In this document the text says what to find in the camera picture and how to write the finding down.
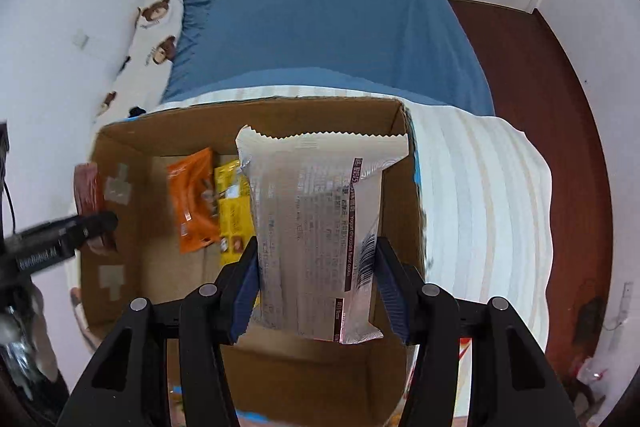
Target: wooden floor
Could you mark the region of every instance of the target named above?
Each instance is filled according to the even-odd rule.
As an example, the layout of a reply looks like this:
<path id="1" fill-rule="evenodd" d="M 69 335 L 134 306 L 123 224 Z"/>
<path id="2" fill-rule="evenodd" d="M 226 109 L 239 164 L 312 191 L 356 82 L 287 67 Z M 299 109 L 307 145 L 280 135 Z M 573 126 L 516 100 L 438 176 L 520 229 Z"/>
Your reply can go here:
<path id="1" fill-rule="evenodd" d="M 578 311 L 606 302 L 612 219 L 600 138 L 579 80 L 540 13 L 451 1 L 482 64 L 497 116 L 524 131 L 553 178 L 554 261 L 546 297 L 546 356 L 561 378 L 593 353 L 598 333 L 574 344 Z"/>

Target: cardboard box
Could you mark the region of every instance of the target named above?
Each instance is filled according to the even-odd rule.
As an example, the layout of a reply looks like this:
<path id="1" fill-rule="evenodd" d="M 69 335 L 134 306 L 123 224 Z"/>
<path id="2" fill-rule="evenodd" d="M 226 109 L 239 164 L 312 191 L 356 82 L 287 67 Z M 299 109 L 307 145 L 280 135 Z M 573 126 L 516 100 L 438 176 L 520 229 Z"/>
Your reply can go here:
<path id="1" fill-rule="evenodd" d="M 235 139 L 246 124 L 274 137 L 329 131 L 410 133 L 401 103 L 381 98 L 272 98 L 197 105 L 103 128 L 92 161 L 103 180 L 117 176 L 118 165 L 126 164 L 132 187 L 128 204 L 108 202 L 120 219 L 115 233 L 118 252 L 105 257 L 88 248 L 81 251 L 82 301 L 96 335 L 103 337 L 135 297 L 154 303 L 180 299 L 215 279 L 215 248 L 178 253 L 165 167 L 204 147 L 221 155 L 236 154 Z M 381 233 L 402 261 L 422 266 L 414 171 L 410 153 L 384 172 Z M 379 296 L 372 321 L 384 338 L 354 346 L 251 325 L 236 346 L 223 347 L 236 408 L 294 425 L 382 425 L 404 391 L 407 351 L 391 332 Z M 175 372 L 175 349 L 170 352 L 168 364 Z"/>

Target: blue bed sheet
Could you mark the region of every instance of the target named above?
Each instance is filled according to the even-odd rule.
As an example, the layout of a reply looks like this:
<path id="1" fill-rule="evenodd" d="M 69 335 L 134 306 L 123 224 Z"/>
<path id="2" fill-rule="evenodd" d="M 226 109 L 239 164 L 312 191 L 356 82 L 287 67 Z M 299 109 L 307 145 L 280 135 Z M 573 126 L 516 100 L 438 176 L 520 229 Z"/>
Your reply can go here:
<path id="1" fill-rule="evenodd" d="M 293 68 L 277 84 L 376 90 L 494 114 L 484 73 L 447 0 L 183 1 L 164 102 L 273 84 L 273 71 L 245 73 Z M 357 87 L 365 85 L 370 89 Z"/>

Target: white wall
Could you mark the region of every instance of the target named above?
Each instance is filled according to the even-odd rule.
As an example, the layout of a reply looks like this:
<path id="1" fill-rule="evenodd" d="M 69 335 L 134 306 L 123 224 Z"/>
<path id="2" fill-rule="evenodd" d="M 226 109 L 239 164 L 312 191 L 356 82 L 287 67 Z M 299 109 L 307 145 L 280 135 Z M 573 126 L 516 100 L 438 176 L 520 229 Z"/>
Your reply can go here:
<path id="1" fill-rule="evenodd" d="M 65 216 L 74 165 L 86 159 L 95 110 L 126 54 L 142 0 L 0 0 L 0 120 L 8 120 L 6 181 L 18 228 Z M 85 51 L 72 44 L 78 28 Z M 10 231 L 4 208 L 5 234 Z M 89 353 L 76 327 L 65 270 L 38 275 L 53 348 L 73 386 Z"/>
<path id="2" fill-rule="evenodd" d="M 596 352 L 597 367 L 608 368 L 604 417 L 640 363 L 640 0 L 542 0 L 539 8 L 580 78 L 606 158 L 614 226 L 607 327 L 623 283 L 635 282 L 628 321 L 603 331 Z"/>

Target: bear print fabric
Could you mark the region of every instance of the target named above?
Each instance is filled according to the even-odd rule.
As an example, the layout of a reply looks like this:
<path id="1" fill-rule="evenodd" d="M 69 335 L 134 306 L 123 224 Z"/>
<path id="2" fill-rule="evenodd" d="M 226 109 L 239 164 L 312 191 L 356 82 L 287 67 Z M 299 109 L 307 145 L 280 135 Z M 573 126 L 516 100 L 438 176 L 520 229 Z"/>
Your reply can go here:
<path id="1" fill-rule="evenodd" d="M 153 110 L 162 98 L 182 29 L 182 0 L 145 0 L 138 8 L 136 31 L 96 129 L 129 118 L 138 107 Z"/>

